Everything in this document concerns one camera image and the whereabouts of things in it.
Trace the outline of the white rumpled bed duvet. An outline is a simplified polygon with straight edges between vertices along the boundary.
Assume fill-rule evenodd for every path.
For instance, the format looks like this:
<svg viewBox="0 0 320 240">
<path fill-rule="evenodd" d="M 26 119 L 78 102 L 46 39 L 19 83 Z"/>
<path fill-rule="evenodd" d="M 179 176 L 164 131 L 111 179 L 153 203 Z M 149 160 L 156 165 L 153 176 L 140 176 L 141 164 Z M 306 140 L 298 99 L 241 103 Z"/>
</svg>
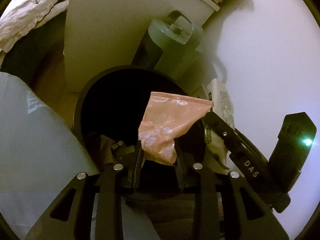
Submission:
<svg viewBox="0 0 320 240">
<path fill-rule="evenodd" d="M 69 0 L 25 0 L 1 17 L 1 51 L 8 53 L 14 44 L 67 10 Z"/>
</svg>

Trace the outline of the white printed paper package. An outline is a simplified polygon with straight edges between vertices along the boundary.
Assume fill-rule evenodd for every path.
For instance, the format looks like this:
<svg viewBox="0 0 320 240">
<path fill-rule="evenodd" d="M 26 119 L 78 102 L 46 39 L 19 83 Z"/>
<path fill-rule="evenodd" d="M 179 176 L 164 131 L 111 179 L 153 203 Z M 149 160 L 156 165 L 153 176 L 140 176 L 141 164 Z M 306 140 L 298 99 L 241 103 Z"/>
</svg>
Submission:
<svg viewBox="0 0 320 240">
<path fill-rule="evenodd" d="M 206 89 L 208 99 L 213 102 L 212 110 L 216 113 L 226 124 L 232 129 L 234 126 L 234 108 L 225 84 L 218 78 L 214 78 Z M 214 161 L 209 161 L 208 166 L 218 171 L 217 167 L 214 167 L 214 163 L 220 168 L 220 173 L 227 174 L 230 169 L 227 167 L 227 153 L 228 150 L 224 145 L 223 139 L 219 137 L 208 126 L 204 130 L 204 139 L 207 144 L 210 155 Z"/>
</svg>

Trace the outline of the orange plastic bag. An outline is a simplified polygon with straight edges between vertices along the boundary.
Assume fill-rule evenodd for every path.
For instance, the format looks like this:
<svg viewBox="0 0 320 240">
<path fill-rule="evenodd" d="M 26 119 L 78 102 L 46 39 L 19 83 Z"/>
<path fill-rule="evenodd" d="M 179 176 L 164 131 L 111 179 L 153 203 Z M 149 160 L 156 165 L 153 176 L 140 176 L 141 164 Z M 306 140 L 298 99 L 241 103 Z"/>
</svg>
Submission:
<svg viewBox="0 0 320 240">
<path fill-rule="evenodd" d="M 174 140 L 187 133 L 212 107 L 209 100 L 151 92 L 138 128 L 144 159 L 172 166 L 177 159 Z"/>
</svg>

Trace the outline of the white cabinet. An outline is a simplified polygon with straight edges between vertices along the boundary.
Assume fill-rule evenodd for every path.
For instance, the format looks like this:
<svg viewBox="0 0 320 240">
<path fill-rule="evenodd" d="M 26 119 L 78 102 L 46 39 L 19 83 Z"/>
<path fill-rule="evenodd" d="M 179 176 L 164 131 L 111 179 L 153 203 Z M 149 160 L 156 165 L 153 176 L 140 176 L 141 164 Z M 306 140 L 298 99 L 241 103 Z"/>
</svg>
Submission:
<svg viewBox="0 0 320 240">
<path fill-rule="evenodd" d="M 151 20 L 180 10 L 203 25 L 210 0 L 69 0 L 65 25 L 67 89 L 79 92 L 103 70 L 130 64 Z"/>
</svg>

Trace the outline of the black round trash bin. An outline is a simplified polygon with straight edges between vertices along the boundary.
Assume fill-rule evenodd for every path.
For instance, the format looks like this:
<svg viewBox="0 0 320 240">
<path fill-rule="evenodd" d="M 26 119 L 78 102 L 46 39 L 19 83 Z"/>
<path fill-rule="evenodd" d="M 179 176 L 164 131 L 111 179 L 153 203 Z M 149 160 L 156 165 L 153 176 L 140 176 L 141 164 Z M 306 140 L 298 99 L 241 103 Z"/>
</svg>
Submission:
<svg viewBox="0 0 320 240">
<path fill-rule="evenodd" d="M 152 91 L 186 94 L 165 74 L 133 66 L 107 69 L 84 86 L 74 112 L 74 134 L 99 170 L 101 136 L 136 145 Z"/>
</svg>

